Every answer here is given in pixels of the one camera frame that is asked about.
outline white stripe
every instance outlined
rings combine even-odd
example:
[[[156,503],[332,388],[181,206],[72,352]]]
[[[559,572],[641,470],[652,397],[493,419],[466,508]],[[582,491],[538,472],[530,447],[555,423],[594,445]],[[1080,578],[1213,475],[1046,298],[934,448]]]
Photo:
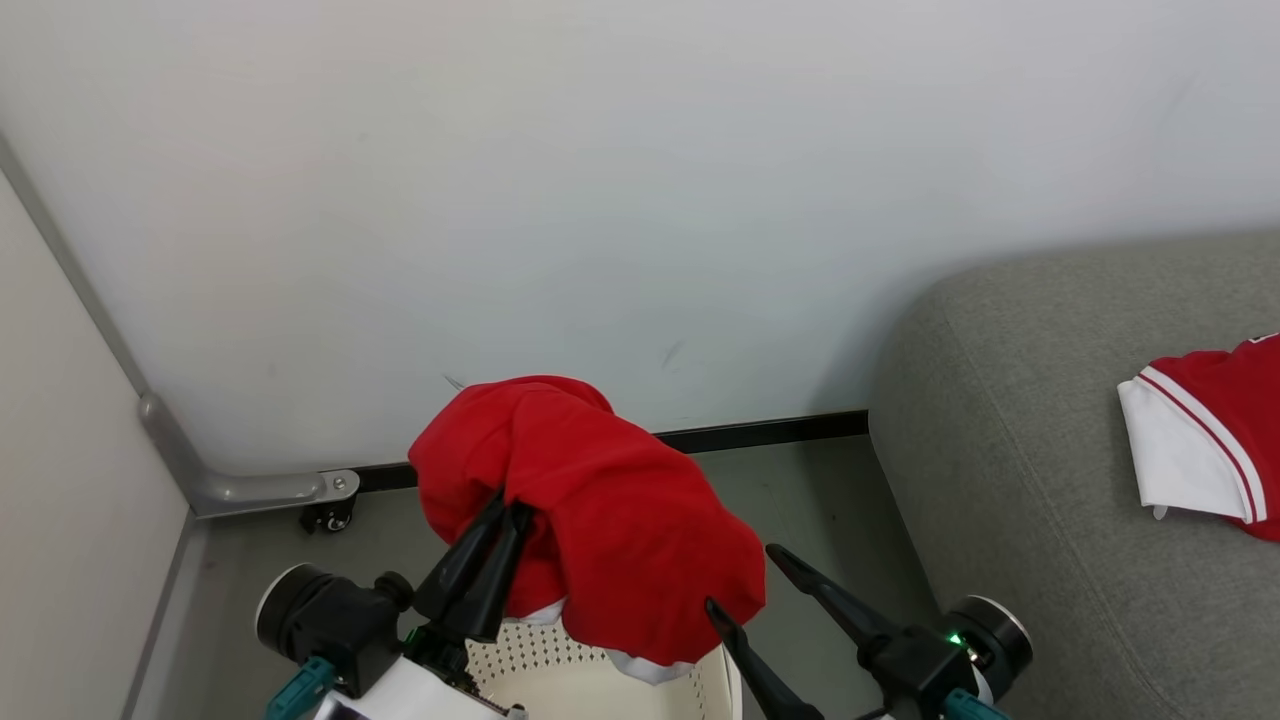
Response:
[[[1217,436],[1217,439],[1222,441],[1222,445],[1226,447],[1226,451],[1240,465],[1240,470],[1244,471],[1244,480],[1249,483],[1249,492],[1253,495],[1253,505],[1254,509],[1257,510],[1256,521],[1261,523],[1266,520],[1267,498],[1266,495],[1263,495],[1262,492],[1262,479],[1258,478],[1258,469],[1253,466],[1253,460],[1249,459],[1249,454],[1244,451],[1244,447],[1240,446],[1240,442],[1235,439],[1235,436],[1231,434],[1231,430],[1226,429],[1226,425],[1224,425],[1216,416],[1213,416],[1213,414],[1210,413],[1208,407],[1204,407],[1203,402],[1196,400],[1194,395],[1187,392],[1183,388],[1183,386],[1174,382],[1174,379],[1170,378],[1169,375],[1161,373],[1160,370],[1149,365],[1143,368],[1142,373],[1139,374],[1146,377],[1148,380],[1156,383],[1157,386],[1160,386],[1160,388],[1167,392],[1169,395],[1174,396],[1178,400],[1178,402],[1181,402],[1183,406],[1187,407],[1188,411],[1190,411],[1192,415],[1194,415],[1199,421],[1204,423],[1204,427],[1208,428],[1210,432],[1212,432],[1215,436]],[[1248,496],[1242,493],[1240,498],[1244,501],[1245,505],[1249,503]]]

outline robotic hand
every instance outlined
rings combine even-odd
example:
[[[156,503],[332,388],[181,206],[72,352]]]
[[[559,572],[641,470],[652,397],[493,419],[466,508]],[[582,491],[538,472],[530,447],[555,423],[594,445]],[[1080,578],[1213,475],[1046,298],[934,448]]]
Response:
[[[1032,661],[1023,625],[995,601],[969,596],[933,629],[899,626],[832,583],[781,544],[765,547],[800,592],[813,596],[858,646],[858,664],[884,694],[884,707],[858,720],[995,720],[993,705]],[[713,598],[707,615],[768,720],[822,720],[748,643],[746,633]]]
[[[270,650],[298,664],[273,698],[268,720],[527,720],[524,707],[480,697],[467,673],[466,641],[494,643],[532,510],[503,505],[502,489],[415,591],[396,573],[372,588],[298,565],[259,605],[255,626]],[[813,596],[858,646],[858,662],[884,694],[859,720],[992,720],[993,708],[1032,661],[1021,624],[1004,607],[968,597],[933,628],[899,626],[778,544],[768,556]],[[399,615],[426,618],[401,641]],[[820,720],[754,652],[714,598],[707,615],[768,720]],[[552,720],[539,717],[536,720]]]

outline perforated basket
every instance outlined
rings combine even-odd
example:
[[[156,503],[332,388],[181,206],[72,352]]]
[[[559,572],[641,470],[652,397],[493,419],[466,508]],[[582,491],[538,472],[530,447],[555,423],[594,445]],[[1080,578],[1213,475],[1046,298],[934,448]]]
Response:
[[[573,642],[558,623],[508,623],[495,644],[468,643],[467,653],[480,694],[520,703],[531,720],[742,719],[742,679],[723,648],[660,685],[623,675],[603,650]]]

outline fabric upholstery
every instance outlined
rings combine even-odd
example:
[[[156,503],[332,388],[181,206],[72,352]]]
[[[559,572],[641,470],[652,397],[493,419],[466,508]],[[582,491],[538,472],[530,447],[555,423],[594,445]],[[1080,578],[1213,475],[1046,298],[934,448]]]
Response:
[[[1280,233],[1089,250],[945,281],[896,328],[876,450],[940,603],[1028,625],[1015,719],[1280,716],[1280,544],[1155,520],[1116,396],[1280,331],[1277,279]]]

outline beige wall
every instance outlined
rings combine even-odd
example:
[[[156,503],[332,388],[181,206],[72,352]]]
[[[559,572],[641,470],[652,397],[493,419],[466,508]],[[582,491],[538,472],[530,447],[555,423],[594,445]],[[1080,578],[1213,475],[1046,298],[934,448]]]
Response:
[[[119,717],[187,507],[0,176],[0,716]]]

